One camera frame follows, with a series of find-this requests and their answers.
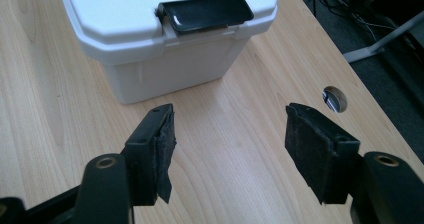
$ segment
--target wooden table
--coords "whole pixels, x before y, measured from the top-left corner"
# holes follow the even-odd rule
[[[290,102],[312,106],[361,140],[424,167],[302,0],[279,0],[220,80],[132,105],[112,96],[101,64],[79,48],[61,0],[0,0],[0,196],[27,207],[81,181],[85,164],[119,153],[151,108],[173,103],[178,145],[169,205],[137,223],[351,223],[319,205],[284,148]],[[347,97],[332,112],[322,91]]]

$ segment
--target white lid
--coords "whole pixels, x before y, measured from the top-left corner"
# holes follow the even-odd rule
[[[161,35],[155,15],[160,2],[178,0],[70,0],[82,31],[104,44],[150,39]],[[246,0],[255,18],[270,15],[277,0]]]

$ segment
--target storage box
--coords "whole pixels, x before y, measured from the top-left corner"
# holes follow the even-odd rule
[[[124,104],[222,77],[277,13],[277,0],[63,2],[82,50],[103,64]],[[244,17],[237,19],[239,13]]]

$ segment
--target white plastic container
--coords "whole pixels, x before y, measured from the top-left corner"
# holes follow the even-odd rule
[[[159,3],[172,1],[63,0],[82,50],[103,64],[124,104],[222,77],[277,13],[277,0],[246,0],[252,20],[180,35],[157,16]]]

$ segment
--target wood grain surface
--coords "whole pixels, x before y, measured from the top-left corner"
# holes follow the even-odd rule
[[[173,103],[177,147],[169,205],[135,208],[137,223],[351,223],[323,205],[284,148],[290,102],[312,106],[361,140],[424,167],[302,0],[279,0],[216,81],[122,105],[102,65],[80,50],[62,0],[0,0],[0,196],[39,204],[81,182],[86,163],[119,153],[155,106]],[[334,86],[347,110],[321,93]]]

